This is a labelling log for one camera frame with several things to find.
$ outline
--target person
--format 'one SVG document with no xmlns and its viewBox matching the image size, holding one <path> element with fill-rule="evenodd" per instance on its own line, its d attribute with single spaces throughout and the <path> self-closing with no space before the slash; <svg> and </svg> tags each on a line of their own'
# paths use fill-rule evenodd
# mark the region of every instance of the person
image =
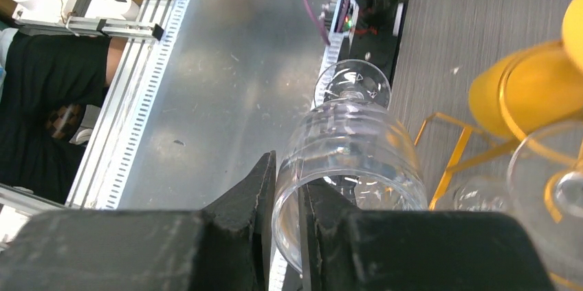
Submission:
<svg viewBox="0 0 583 291">
<path fill-rule="evenodd" d="M 0 33 L 0 182 L 64 204 L 85 148 L 44 127 L 63 105 L 101 106 L 126 41 Z"/>
</svg>

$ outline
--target yellow cup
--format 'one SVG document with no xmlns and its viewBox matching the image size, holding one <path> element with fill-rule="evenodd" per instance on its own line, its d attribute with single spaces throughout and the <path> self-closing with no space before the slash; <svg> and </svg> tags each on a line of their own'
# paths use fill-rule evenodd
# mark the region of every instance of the yellow cup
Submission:
<svg viewBox="0 0 583 291">
<path fill-rule="evenodd" d="M 498 104 L 498 84 L 507 68 L 512 68 L 507 107 L 525 133 L 583 108 L 583 73 L 571 62 L 561 41 L 543 43 L 506 56 L 472 83 L 470 111 L 491 134 L 512 137 Z"/>
<path fill-rule="evenodd" d="M 562 38 L 565 52 L 583 72 L 583 0 L 572 0 L 566 9 Z"/>
</svg>

